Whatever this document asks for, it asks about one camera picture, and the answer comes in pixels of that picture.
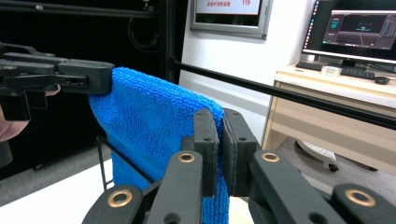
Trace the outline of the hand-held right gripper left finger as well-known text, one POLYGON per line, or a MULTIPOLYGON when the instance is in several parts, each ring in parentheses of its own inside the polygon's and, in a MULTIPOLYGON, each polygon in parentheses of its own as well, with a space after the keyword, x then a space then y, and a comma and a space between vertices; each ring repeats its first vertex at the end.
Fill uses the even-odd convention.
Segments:
POLYGON ((193 115, 193 135, 183 136, 182 150, 198 152, 203 157, 203 196, 214 198, 217 184, 217 155, 219 138, 212 113, 208 108, 193 115))

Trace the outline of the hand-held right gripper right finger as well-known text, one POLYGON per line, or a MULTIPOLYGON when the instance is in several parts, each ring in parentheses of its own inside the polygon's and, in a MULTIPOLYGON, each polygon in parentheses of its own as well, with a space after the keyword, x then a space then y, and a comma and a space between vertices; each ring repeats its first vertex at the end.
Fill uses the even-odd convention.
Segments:
POLYGON ((250 192, 248 163, 260 145, 239 112, 224 109, 222 173, 228 194, 233 197, 247 197, 250 192))

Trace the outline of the blue cloth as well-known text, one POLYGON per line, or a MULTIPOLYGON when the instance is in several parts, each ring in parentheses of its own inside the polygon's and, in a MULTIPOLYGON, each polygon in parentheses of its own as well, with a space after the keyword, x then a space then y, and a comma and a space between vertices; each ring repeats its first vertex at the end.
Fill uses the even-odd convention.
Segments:
MULTIPOLYGON (((112 73, 112 91, 89 104, 107 140, 154 181, 161 179, 183 136, 193 135, 193 115, 208 108, 222 136, 221 105, 194 91, 126 67, 112 73)), ((113 181, 146 189, 150 183, 116 154, 113 181)))

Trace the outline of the black wire rack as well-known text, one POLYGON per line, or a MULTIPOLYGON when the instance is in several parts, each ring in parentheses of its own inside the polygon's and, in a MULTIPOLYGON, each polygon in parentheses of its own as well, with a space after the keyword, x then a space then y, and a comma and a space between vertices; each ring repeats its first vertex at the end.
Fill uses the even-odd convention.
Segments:
POLYGON ((99 158, 99 165, 101 169, 101 176, 102 176, 102 184, 104 189, 108 189, 109 184, 113 182, 113 180, 106 180, 106 169, 105 169, 105 160, 103 156, 103 150, 102 150, 102 145, 105 145, 110 148, 112 153, 115 153, 121 160, 128 164, 132 169, 134 169, 139 175, 141 175, 146 181, 148 181, 150 184, 154 183, 154 180, 150 178, 148 175, 145 175, 141 169, 139 169, 130 159, 128 159, 126 156, 121 154, 104 136, 101 134, 98 134, 96 136, 96 148, 98 152, 98 158, 99 158))

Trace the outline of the black metal crossbar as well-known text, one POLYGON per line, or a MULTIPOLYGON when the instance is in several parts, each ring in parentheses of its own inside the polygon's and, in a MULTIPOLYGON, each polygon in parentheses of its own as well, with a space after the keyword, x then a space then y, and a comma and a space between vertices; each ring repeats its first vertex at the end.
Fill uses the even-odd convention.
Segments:
POLYGON ((331 112, 340 116, 344 116, 359 121, 371 123, 383 128, 387 128, 396 131, 396 118, 376 112, 368 111, 365 109, 353 107, 350 105, 343 105, 336 102, 331 102, 318 97, 308 96, 306 94, 297 93, 295 91, 281 90, 273 86, 261 84, 259 82, 242 79, 240 77, 233 77, 220 72, 204 69, 194 65, 181 63, 176 59, 169 61, 172 68, 177 70, 183 70, 191 72, 204 77, 214 78, 219 81, 223 81, 229 84, 233 84, 239 87, 247 88, 249 90, 258 91, 271 96, 279 97, 288 101, 292 101, 297 104, 307 105, 316 109, 331 112))

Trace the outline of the white wheeled chair base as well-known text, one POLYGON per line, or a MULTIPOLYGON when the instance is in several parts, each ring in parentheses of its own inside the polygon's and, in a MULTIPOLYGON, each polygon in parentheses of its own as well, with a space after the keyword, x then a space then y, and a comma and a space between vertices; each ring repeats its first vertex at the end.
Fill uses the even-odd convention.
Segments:
POLYGON ((317 158, 320 161, 327 162, 331 172, 335 173, 339 170, 338 165, 336 164, 335 154, 330 150, 307 143, 300 139, 297 139, 296 143, 306 153, 310 154, 311 156, 317 158))

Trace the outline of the beige wooden desk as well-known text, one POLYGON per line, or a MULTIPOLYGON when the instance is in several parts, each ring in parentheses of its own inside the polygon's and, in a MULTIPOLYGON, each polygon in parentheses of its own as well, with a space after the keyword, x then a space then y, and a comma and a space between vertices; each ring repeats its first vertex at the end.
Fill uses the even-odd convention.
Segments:
MULTIPOLYGON (((372 80, 329 77, 290 65, 276 72, 275 86, 396 119, 396 80, 379 85, 372 80)), ((288 136, 396 175, 396 131, 391 129, 275 97, 262 147, 276 149, 288 136)))

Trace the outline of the small clear plastic box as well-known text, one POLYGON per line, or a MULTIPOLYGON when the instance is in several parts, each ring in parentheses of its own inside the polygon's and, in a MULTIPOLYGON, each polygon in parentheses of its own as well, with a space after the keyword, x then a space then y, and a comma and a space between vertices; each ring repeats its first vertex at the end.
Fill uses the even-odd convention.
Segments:
POLYGON ((329 76, 329 77, 340 77, 341 76, 342 69, 335 67, 335 66, 323 66, 320 70, 320 73, 324 76, 329 76))

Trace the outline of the white table cover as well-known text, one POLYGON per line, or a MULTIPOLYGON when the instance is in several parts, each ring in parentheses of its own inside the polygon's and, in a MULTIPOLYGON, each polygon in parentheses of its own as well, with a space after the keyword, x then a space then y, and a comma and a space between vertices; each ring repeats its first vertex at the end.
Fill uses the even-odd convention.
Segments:
POLYGON ((112 178, 112 161, 66 176, 27 171, 0 181, 0 224, 81 224, 112 178))

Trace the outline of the black keyboard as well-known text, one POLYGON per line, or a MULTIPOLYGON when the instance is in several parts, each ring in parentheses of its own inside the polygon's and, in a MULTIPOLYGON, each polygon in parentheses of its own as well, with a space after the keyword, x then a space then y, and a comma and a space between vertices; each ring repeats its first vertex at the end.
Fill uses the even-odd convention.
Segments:
MULTIPOLYGON (((308 69, 308 70, 320 72, 321 68, 326 65, 321 65, 318 63, 298 62, 297 64, 295 64, 295 66, 297 68, 308 69)), ((366 72, 364 70, 355 69, 355 68, 341 68, 341 69, 342 69, 341 76, 363 78, 363 79, 368 79, 368 80, 375 79, 375 74, 372 72, 366 72)))

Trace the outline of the computer monitor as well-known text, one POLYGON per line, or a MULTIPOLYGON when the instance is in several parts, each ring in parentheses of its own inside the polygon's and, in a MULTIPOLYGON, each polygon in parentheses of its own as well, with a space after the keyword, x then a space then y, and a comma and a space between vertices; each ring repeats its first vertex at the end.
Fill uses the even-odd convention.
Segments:
POLYGON ((302 53, 396 65, 396 0, 316 0, 302 53))

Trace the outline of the black metal frame stand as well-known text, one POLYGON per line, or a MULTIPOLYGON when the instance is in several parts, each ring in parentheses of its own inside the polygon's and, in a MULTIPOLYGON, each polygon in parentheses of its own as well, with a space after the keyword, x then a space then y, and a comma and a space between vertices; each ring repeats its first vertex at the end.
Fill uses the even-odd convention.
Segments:
POLYGON ((0 42, 58 57, 114 63, 178 82, 182 0, 0 0, 0 42))

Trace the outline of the grey framed wall sign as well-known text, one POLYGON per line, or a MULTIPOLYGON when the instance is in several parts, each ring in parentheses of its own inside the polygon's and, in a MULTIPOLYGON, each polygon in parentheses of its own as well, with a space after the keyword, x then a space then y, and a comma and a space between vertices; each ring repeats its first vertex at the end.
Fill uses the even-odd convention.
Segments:
POLYGON ((191 29, 265 39, 274 0, 191 0, 191 29))

